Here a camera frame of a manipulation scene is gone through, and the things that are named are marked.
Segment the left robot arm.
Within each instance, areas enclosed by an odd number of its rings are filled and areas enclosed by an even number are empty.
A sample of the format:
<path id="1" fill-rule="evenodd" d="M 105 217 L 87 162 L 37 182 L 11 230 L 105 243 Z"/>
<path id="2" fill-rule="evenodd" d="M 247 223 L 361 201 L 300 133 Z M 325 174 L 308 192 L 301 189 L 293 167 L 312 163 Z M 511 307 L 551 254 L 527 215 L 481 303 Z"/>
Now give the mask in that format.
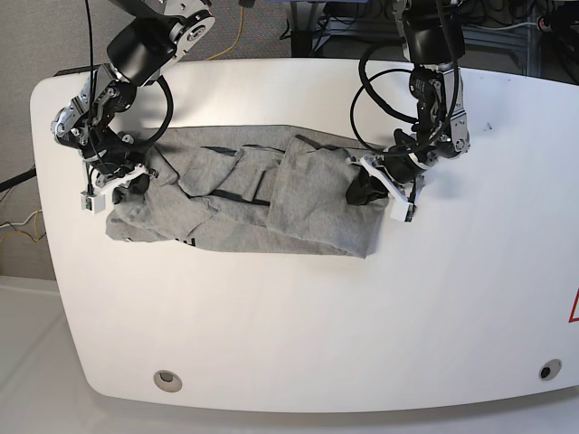
<path id="1" fill-rule="evenodd" d="M 410 222 L 425 172 L 439 159 L 454 159 L 470 149 L 459 66 L 465 41 L 456 1 L 395 1 L 393 11 L 404 55 L 413 66 L 407 72 L 408 89 L 416 100 L 417 114 L 408 116 L 394 109 L 375 90 L 366 65 L 382 45 L 371 45 L 358 63 L 361 87 L 357 94 L 366 94 L 385 114 L 411 125 L 412 131 L 397 128 L 394 145 L 388 148 L 360 142 L 369 153 L 355 161 L 360 172 L 346 199 L 353 205 L 366 205 L 388 197 L 394 202 L 392 218 Z"/>

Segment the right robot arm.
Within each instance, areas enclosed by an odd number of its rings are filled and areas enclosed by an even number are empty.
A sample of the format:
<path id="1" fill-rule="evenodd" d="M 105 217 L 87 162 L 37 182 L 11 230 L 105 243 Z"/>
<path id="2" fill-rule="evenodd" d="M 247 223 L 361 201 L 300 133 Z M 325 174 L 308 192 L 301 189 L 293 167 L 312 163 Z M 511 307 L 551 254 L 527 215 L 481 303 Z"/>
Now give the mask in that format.
<path id="1" fill-rule="evenodd" d="M 54 139 L 79 152 L 87 187 L 81 207 L 105 209 L 108 193 L 119 187 L 145 189 L 156 171 L 145 155 L 166 132 L 174 100 L 165 72 L 178 63 L 214 25 L 208 1 L 118 1 L 133 18 L 108 45 L 108 62 L 90 66 L 81 91 L 51 124 Z M 158 84 L 166 97 L 166 115 L 149 138 L 138 140 L 110 127 L 116 114 L 131 108 L 138 89 Z"/>

